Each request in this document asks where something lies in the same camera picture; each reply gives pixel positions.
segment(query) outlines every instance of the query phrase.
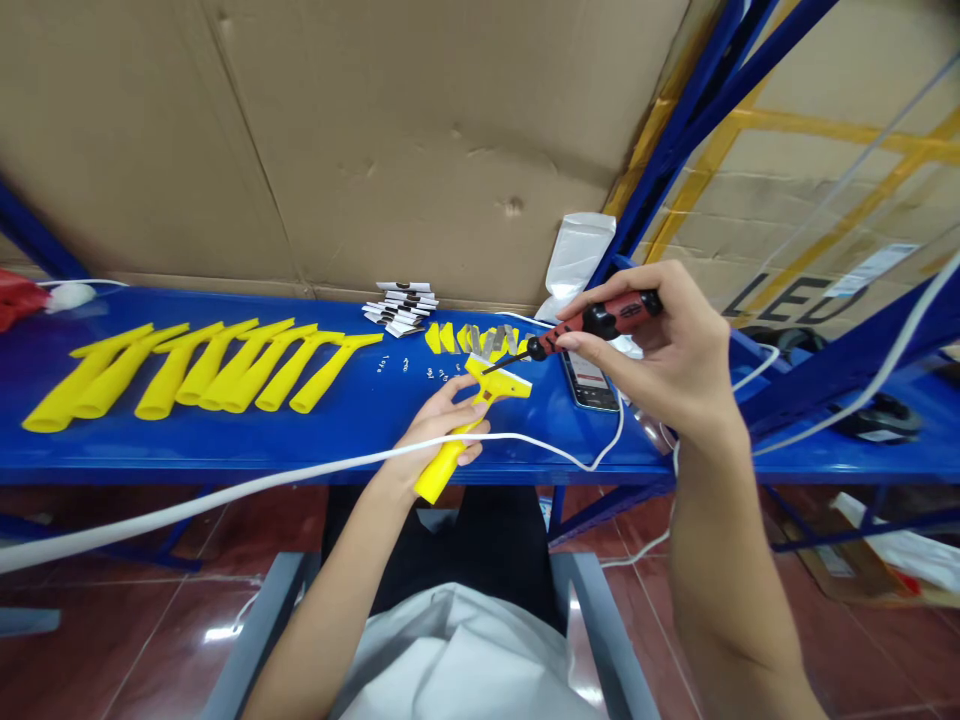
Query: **blue workbench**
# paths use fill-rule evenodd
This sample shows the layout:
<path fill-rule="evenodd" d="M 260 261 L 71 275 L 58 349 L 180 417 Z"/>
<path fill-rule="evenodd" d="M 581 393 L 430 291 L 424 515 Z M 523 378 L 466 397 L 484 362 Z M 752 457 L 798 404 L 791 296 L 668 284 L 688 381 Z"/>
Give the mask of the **blue workbench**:
<path fill-rule="evenodd" d="M 376 452 L 393 446 L 423 401 L 440 387 L 441 378 L 458 374 L 458 364 L 462 368 L 466 359 L 465 355 L 433 355 L 420 335 L 398 340 L 386 334 L 382 343 L 361 348 L 351 358 L 309 415 L 288 407 L 265 413 L 251 406 L 242 415 L 232 415 L 176 405 L 166 420 L 146 422 L 137 419 L 133 409 L 164 360 L 156 355 L 106 417 L 75 420 L 67 430 L 54 434 L 30 433 L 20 427 L 44 394 L 76 365 L 69 352 L 77 347 L 146 322 L 158 329 L 190 322 L 196 329 L 217 320 L 229 324 L 251 317 L 259 317 L 263 324 L 295 317 L 298 325 L 318 323 L 322 329 L 348 334 L 378 330 L 356 304 L 145 288 L 109 290 L 77 310 L 27 318 L 0 335 L 0 484 L 234 484 Z M 509 322 L 521 332 L 535 329 L 522 327 L 522 321 L 512 318 L 448 310 L 439 310 L 431 321 L 452 322 L 457 328 L 464 323 L 486 328 Z M 300 382 L 335 349 L 321 347 Z M 752 356 L 743 343 L 735 343 L 733 379 L 748 373 L 761 358 Z M 757 458 L 761 482 L 958 481 L 960 453 L 953 418 L 960 407 L 960 393 L 930 372 L 937 362 L 941 361 L 929 358 L 903 369 L 887 387 L 923 416 L 921 442 L 876 446 L 827 431 Z M 591 462 L 612 438 L 616 415 L 576 407 L 555 360 L 515 363 L 512 369 L 533 383 L 533 392 L 528 400 L 497 403 L 489 413 L 493 430 L 525 433 Z M 756 380 L 738 399 L 748 398 L 767 382 Z M 803 426 L 775 434 L 764 444 Z M 318 481 L 363 482 L 372 469 L 357 468 Z M 532 445 L 501 440 L 487 443 L 480 459 L 458 470 L 455 480 L 644 485 L 663 483 L 670 475 L 669 463 L 628 417 L 623 437 L 597 473 L 582 472 Z"/>

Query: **person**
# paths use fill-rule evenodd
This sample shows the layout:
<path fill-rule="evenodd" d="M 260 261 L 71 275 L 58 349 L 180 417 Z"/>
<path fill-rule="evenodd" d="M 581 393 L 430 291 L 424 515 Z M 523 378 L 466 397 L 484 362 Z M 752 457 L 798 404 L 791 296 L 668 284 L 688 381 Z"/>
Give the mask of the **person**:
<path fill-rule="evenodd" d="M 558 317 L 631 289 L 657 290 L 664 307 L 634 337 L 642 360 L 584 333 L 558 342 L 680 438 L 670 583 L 704 714 L 825 718 L 766 543 L 727 322 L 676 262 L 619 272 Z M 469 399 L 454 402 L 473 382 L 452 378 L 398 447 L 475 420 Z M 477 428 L 488 431 L 486 421 Z M 358 497 L 331 488 L 326 561 L 263 668 L 246 720 L 599 717 L 566 684 L 533 488 L 469 487 L 454 526 L 433 535 L 411 508 L 438 448 L 387 460 Z M 460 464 L 482 449 L 471 445 Z"/>

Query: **phone screen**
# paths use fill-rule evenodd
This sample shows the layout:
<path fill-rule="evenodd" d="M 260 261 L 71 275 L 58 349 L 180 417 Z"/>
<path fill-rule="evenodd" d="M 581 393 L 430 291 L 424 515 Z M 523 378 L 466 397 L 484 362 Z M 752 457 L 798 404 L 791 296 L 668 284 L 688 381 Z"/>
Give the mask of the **phone screen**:
<path fill-rule="evenodd" d="M 600 368 L 575 353 L 565 352 L 562 357 L 577 405 L 603 412 L 616 412 L 619 409 L 617 396 Z"/>

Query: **left hand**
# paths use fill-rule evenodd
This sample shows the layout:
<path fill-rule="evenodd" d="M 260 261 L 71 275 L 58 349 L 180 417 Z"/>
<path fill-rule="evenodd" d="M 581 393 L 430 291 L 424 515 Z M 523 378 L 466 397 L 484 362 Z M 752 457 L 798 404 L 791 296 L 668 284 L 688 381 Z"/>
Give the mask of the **left hand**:
<path fill-rule="evenodd" d="M 432 438 L 446 435 L 451 430 L 455 430 L 461 425 L 474 422 L 477 418 L 481 417 L 489 407 L 486 403 L 473 405 L 472 397 L 458 403 L 454 403 L 453 400 L 458 392 L 476 384 L 477 380 L 472 375 L 458 375 L 450 378 L 444 383 L 443 387 L 420 408 L 420 412 L 413 418 L 409 429 L 404 436 L 400 438 L 400 441 L 395 447 L 414 445 L 424 440 L 431 440 Z M 470 432 L 471 434 L 490 432 L 490 422 L 484 420 Z M 463 454 L 460 455 L 458 459 L 460 467 L 469 465 L 483 452 L 483 445 L 479 441 L 464 440 L 464 444 L 467 445 L 467 449 L 463 451 Z M 390 458 L 384 462 L 383 467 L 377 475 L 389 477 L 392 482 L 400 483 L 405 490 L 409 490 L 410 501 L 413 502 L 417 498 L 413 486 L 430 461 L 440 452 L 441 447 L 443 447 L 443 445 L 438 443 L 431 447 L 423 448 L 422 450 L 415 450 L 406 455 Z"/>

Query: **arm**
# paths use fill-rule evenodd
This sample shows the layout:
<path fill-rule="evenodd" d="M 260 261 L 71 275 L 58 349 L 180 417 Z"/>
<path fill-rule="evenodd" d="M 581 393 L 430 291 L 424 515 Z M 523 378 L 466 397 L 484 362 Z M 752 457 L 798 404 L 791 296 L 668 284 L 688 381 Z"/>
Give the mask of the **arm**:
<path fill-rule="evenodd" d="M 445 435 L 473 422 L 486 405 L 454 395 L 476 383 L 451 378 L 414 418 L 397 446 Z M 482 422 L 478 433 L 489 432 Z M 244 720 L 326 717 L 343 685 L 363 634 L 380 578 L 417 495 L 413 486 L 440 445 L 391 458 L 367 484 L 320 574 L 297 608 L 250 695 Z M 460 464 L 480 454 L 473 444 Z"/>
<path fill-rule="evenodd" d="M 680 435 L 670 581 L 680 641 L 708 715 L 825 718 L 763 531 L 750 437 L 730 387 L 726 321 L 676 262 L 617 273 L 558 317 L 630 289 L 656 289 L 664 305 L 634 336 L 643 360 L 583 333 L 558 344 L 598 365 Z"/>

